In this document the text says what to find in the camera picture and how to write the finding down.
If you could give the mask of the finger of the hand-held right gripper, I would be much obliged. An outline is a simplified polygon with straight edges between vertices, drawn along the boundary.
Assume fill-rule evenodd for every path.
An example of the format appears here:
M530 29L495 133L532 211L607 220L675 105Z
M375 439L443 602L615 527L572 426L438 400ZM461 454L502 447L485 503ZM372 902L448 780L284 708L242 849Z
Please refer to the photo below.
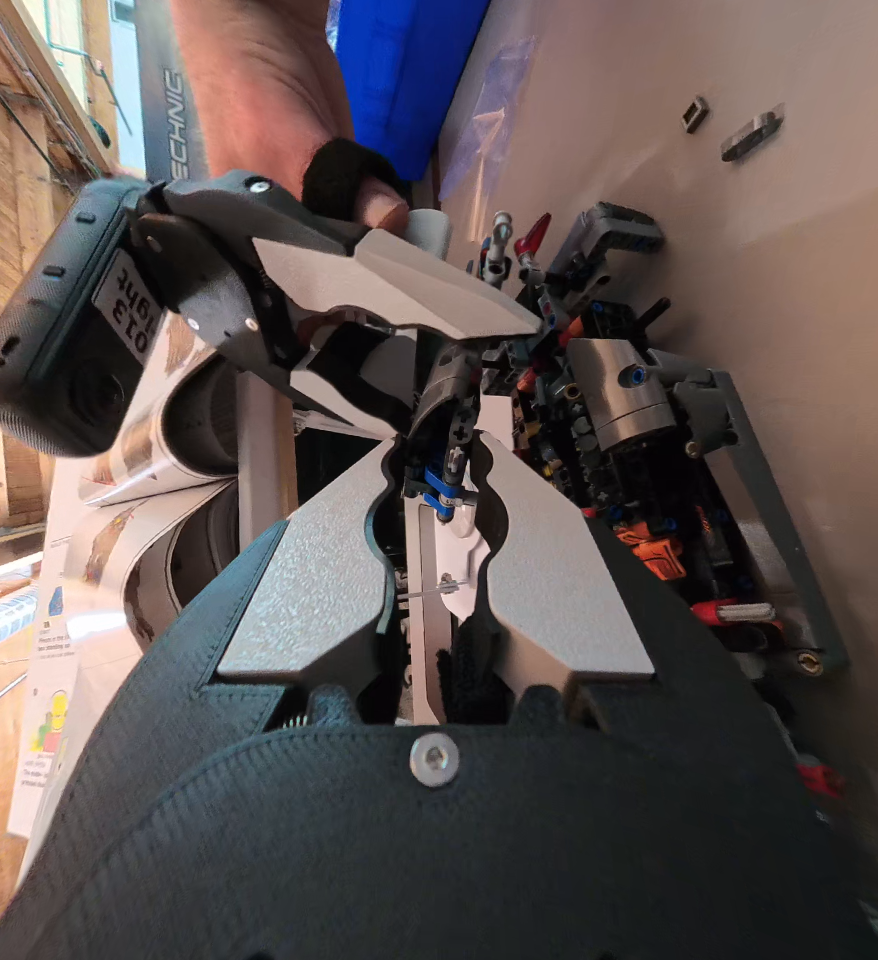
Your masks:
M311 318L287 392L305 428L381 441L412 426L416 337L355 318Z
M297 306L356 308L392 327L432 330L448 340L531 337L541 319L508 295L381 229L351 255L253 239L265 273Z

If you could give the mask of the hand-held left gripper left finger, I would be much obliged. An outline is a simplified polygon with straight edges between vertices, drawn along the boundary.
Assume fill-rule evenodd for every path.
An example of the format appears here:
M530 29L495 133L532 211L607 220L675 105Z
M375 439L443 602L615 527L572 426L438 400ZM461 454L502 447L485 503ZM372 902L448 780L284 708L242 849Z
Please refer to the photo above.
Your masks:
M402 442L385 439L293 512L216 667L227 683L337 686L394 724L406 671Z

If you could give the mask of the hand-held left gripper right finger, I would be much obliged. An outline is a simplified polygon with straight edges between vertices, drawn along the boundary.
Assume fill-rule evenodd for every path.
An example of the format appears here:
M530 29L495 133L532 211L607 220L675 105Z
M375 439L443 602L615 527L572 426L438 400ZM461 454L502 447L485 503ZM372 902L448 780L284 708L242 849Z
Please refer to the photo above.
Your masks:
M656 669L581 511L493 434L476 434L476 527L489 547L473 616L514 715L532 693L566 717L594 693L654 692Z

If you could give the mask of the lego instruction booklet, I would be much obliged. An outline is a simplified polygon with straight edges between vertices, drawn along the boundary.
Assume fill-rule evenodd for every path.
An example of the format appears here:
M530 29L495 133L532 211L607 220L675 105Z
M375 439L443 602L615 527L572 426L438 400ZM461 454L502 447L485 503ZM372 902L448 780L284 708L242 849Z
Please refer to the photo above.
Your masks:
M54 468L10 834L32 836L145 649L297 504L291 402L169 315L111 449Z

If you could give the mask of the large lego car chassis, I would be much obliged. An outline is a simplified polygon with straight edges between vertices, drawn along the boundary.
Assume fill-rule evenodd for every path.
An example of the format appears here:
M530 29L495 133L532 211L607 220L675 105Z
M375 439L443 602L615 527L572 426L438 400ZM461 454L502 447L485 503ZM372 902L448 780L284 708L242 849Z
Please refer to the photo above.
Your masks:
M514 231L508 212L495 213L476 269L496 287L516 278L517 303L541 320L539 333L482 362L483 393L513 402L519 457L602 522L758 677L847 667L731 374L651 345L667 297L640 313L606 297L609 254L658 254L658 222L599 201L573 220L548 265L541 243L526 267L514 243L535 221Z

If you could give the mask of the red translucent lego piece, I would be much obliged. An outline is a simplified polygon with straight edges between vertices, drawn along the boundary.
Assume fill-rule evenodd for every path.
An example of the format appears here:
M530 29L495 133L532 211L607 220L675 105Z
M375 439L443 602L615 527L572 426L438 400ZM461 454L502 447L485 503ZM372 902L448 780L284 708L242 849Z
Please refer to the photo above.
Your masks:
M539 249L550 228L552 220L553 215L550 212L543 213L529 228L529 231L515 241L515 257L521 266L528 267L537 262L536 258Z

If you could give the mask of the grey printed lego box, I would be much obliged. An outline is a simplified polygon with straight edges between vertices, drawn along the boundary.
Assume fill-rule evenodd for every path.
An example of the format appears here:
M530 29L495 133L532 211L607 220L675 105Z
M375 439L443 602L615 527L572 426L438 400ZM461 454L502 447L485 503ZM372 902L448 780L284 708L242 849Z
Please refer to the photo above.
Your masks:
M205 145L169 1L136 1L133 17L147 178L204 180Z

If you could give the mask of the small red lego piece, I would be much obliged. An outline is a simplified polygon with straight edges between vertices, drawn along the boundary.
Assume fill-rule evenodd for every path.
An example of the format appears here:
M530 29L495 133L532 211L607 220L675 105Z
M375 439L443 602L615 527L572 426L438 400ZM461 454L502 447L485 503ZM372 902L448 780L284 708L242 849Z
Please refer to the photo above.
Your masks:
M833 799L843 799L845 779L833 767L806 755L796 760L795 767L809 792Z

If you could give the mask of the person's right hand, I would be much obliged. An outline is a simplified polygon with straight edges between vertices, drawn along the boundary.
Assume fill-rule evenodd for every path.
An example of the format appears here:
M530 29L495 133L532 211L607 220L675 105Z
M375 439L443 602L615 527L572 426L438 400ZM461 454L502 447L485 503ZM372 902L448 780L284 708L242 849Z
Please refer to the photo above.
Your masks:
M173 1L208 173L263 175L297 201L315 155L354 127L329 2Z

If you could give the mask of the blue storage bin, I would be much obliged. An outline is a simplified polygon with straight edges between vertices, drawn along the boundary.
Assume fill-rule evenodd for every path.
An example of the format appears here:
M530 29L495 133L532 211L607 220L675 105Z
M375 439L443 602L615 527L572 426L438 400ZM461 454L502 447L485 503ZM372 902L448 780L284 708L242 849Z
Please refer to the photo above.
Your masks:
M335 54L354 138L420 181L488 1L342 1Z

